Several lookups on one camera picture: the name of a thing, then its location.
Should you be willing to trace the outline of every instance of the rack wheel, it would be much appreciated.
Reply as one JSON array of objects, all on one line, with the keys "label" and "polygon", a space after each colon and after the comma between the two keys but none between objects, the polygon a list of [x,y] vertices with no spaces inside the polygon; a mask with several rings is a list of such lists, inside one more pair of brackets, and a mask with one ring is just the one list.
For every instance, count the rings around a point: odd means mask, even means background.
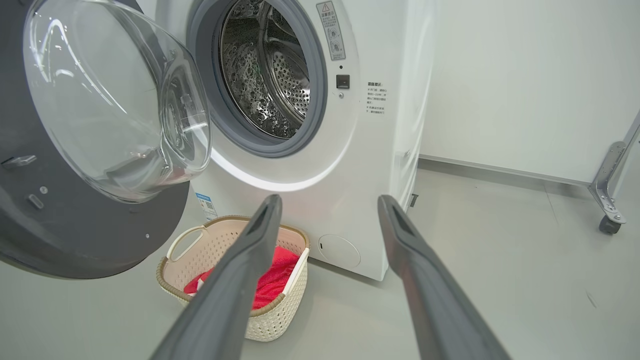
[{"label": "rack wheel", "polygon": [[602,221],[600,221],[600,226],[598,228],[605,234],[613,235],[616,234],[618,230],[620,230],[620,226],[622,226],[622,224],[618,224],[617,222],[609,220],[607,215],[605,215],[602,218]]}]

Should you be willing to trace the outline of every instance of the red towel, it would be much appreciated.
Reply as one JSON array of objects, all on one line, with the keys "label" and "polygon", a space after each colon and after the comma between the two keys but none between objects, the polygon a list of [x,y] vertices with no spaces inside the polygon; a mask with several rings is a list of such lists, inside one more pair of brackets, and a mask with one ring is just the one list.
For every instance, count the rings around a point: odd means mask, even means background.
[{"label": "red towel", "polygon": [[[282,293],[299,258],[298,255],[291,251],[276,246],[271,267],[258,280],[258,287],[255,290],[255,298],[253,299],[253,310],[268,305]],[[184,287],[184,292],[192,296],[195,295],[209,277],[211,271],[213,271],[213,268],[189,281]]]}]

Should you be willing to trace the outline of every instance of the laundry basket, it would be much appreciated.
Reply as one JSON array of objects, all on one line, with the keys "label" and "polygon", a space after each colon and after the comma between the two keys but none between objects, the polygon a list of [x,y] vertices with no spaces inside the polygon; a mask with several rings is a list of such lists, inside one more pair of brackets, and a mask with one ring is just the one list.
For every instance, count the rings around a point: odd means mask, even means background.
[{"label": "laundry basket", "polygon": [[[238,216],[219,217],[182,233],[158,265],[156,278],[160,286],[186,306],[192,296],[182,291],[184,286],[196,276],[218,264],[222,255],[242,233],[249,220],[250,218]],[[174,258],[173,251],[176,245],[195,231],[201,232],[198,239],[181,255]],[[279,338],[291,323],[307,287],[309,253],[307,236],[298,229],[281,225],[276,244],[299,255],[300,258],[282,293],[268,305],[252,310],[249,314],[244,335],[247,339],[271,341]]]}]

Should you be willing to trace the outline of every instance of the washing machine door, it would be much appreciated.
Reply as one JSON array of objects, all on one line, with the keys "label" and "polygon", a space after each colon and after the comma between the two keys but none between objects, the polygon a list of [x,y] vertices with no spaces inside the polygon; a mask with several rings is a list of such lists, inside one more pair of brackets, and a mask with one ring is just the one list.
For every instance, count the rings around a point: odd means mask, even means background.
[{"label": "washing machine door", "polygon": [[3,3],[5,261],[105,277],[175,229],[188,181],[209,159],[207,101],[186,48],[134,8],[134,0]]}]

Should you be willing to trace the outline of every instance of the sticker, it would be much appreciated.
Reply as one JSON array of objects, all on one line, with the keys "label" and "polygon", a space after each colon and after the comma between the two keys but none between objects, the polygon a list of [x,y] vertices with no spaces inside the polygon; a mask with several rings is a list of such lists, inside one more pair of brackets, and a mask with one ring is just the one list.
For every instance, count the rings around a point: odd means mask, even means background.
[{"label": "sticker", "polygon": [[213,220],[218,217],[216,213],[216,209],[213,207],[213,202],[211,202],[211,198],[202,195],[201,193],[196,193],[198,197],[198,201],[200,201],[200,206],[202,207],[202,211],[204,211],[204,216],[207,217],[208,220]]},{"label": "sticker", "polygon": [[320,20],[324,27],[326,41],[329,43],[329,52],[331,53],[331,61],[344,60],[347,56],[344,54],[344,44],[342,43],[342,33],[340,32],[340,24],[338,17],[333,8],[333,2],[319,3],[316,5]]},{"label": "sticker", "polygon": [[367,113],[384,115],[387,106],[387,89],[382,83],[367,83]]}]

